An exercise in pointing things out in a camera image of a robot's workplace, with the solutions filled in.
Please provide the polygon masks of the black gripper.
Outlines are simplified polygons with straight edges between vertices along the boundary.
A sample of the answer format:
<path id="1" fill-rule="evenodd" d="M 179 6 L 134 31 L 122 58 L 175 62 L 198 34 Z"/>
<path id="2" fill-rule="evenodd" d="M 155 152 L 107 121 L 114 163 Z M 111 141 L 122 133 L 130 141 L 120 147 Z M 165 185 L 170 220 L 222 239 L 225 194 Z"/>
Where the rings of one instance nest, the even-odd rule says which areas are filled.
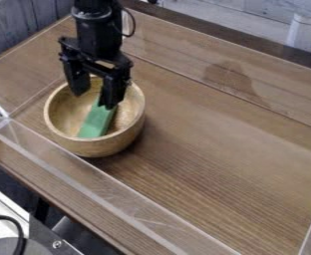
<path id="1" fill-rule="evenodd" d="M 99 106 L 111 110 L 126 97 L 132 61 L 122 52 L 124 32 L 122 5 L 75 5 L 76 37 L 63 36 L 60 61 L 72 93 L 79 97 L 91 87 L 91 74 L 102 76 Z"/>

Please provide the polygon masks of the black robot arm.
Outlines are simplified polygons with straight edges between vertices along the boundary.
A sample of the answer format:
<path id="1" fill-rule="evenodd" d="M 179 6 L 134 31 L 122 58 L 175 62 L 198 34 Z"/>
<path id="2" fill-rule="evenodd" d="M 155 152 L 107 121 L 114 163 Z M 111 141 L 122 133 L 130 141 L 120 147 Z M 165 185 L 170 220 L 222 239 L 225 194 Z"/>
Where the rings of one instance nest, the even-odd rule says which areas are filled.
<path id="1" fill-rule="evenodd" d="M 78 37 L 62 37 L 60 61 L 71 91 L 83 95 L 91 75 L 103 79 L 99 106 L 111 110 L 126 97 L 132 60 L 122 52 L 124 6 L 119 0 L 75 0 L 72 16 Z"/>

